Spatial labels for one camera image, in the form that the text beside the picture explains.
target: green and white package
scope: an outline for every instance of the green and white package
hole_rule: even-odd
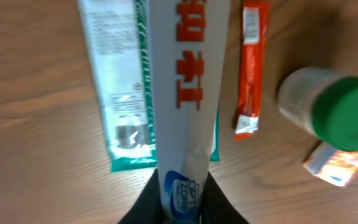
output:
[[[145,2],[78,0],[112,171],[155,167]],[[211,161],[219,160],[216,117]]]

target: green bottle cap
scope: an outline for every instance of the green bottle cap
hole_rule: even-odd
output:
[[[358,78],[346,77],[325,89],[313,103],[311,123],[321,140],[358,151]]]

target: wood grain surface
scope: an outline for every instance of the wood grain surface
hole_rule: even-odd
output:
[[[358,74],[358,0],[271,2],[260,131],[235,142],[241,11],[232,0],[212,175],[253,224],[358,223],[358,178],[340,189],[309,175],[317,140],[275,102],[297,68]],[[110,173],[103,141],[76,2],[0,0],[0,223],[117,223],[152,169]]]

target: red snack stick wrapper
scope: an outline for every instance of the red snack stick wrapper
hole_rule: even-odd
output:
[[[244,3],[236,140],[248,138],[258,130],[268,14],[266,3]]]

